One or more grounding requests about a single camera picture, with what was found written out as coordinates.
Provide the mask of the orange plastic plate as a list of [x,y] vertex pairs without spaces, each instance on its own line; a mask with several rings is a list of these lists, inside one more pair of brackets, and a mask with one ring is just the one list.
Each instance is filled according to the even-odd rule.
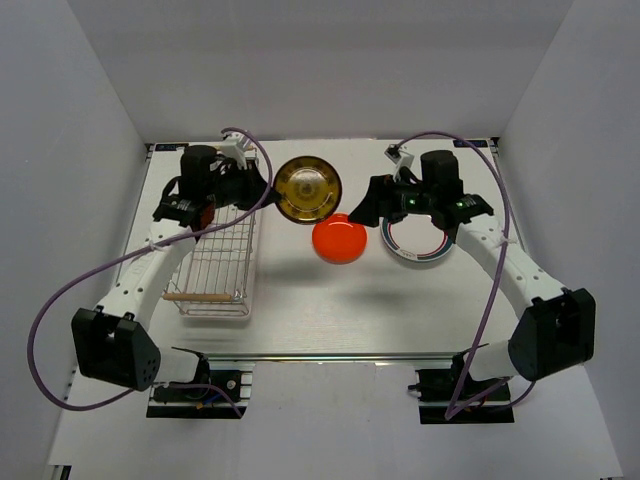
[[368,234],[364,226],[352,223],[346,213],[334,213],[312,230],[315,253],[332,264],[356,261],[365,251]]

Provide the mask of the yellow patterned dark plate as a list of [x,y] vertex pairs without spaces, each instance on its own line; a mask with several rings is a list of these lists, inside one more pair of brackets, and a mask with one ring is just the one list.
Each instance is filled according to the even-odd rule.
[[281,196],[279,212],[289,221],[314,225],[338,209],[343,193],[337,170],[326,160],[311,155],[287,161],[274,177],[274,190]]

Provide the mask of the white plate with red characters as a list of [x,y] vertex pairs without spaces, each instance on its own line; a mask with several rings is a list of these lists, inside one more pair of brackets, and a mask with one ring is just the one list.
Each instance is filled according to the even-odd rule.
[[409,265],[436,264],[454,249],[453,241],[429,215],[409,215],[395,224],[383,219],[380,236],[386,250]]

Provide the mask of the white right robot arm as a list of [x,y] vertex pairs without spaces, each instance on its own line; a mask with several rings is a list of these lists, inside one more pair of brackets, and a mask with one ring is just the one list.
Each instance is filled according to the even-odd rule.
[[518,319],[509,339],[463,354],[462,367],[451,374],[459,396],[477,397],[491,379],[538,381],[592,359],[594,297],[584,288],[569,289],[509,243],[506,221],[480,195],[465,192],[451,151],[422,154],[419,176],[411,171],[413,155],[401,146],[390,145],[385,154],[395,165],[393,174],[371,177],[350,222],[376,227],[428,216],[490,276]]

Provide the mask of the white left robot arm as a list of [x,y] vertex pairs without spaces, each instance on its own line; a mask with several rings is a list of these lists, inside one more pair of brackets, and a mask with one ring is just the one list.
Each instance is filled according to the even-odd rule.
[[116,284],[91,309],[71,321],[80,373],[94,380],[144,391],[176,383],[188,398],[211,387],[202,354],[159,347],[148,328],[169,281],[205,236],[223,230],[217,210],[233,206],[247,218],[278,199],[273,174],[259,171],[250,147],[257,140],[228,127],[213,146],[189,145],[180,171],[165,184],[143,246],[131,253]]

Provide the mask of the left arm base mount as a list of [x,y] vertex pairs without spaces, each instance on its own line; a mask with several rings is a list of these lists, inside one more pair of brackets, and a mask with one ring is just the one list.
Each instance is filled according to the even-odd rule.
[[239,420],[249,404],[253,366],[216,360],[197,353],[195,377],[187,388],[159,385],[151,389],[148,419]]

